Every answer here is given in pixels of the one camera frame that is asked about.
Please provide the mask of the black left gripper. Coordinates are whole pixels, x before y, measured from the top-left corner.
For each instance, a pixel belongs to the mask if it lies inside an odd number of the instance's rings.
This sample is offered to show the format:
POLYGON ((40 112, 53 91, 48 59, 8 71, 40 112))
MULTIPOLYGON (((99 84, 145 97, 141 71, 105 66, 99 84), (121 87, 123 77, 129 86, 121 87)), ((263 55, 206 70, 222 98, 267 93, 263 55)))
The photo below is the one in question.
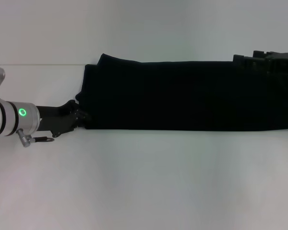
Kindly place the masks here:
POLYGON ((50 131, 53 138, 61 134, 74 131, 78 127, 77 122, 87 123, 91 116, 79 109, 75 100, 69 100, 62 106, 37 106, 40 114, 40 124, 37 131, 50 131))

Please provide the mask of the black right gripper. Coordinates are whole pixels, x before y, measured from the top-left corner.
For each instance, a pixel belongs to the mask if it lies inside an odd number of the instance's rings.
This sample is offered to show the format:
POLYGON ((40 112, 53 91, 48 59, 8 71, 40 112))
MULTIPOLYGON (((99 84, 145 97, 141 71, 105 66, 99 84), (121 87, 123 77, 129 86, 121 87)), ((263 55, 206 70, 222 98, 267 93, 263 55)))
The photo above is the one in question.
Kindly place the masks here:
POLYGON ((269 54, 269 52, 255 50, 253 57, 234 55, 233 63, 240 69, 267 71, 272 74, 288 74, 288 53, 273 52, 269 54))

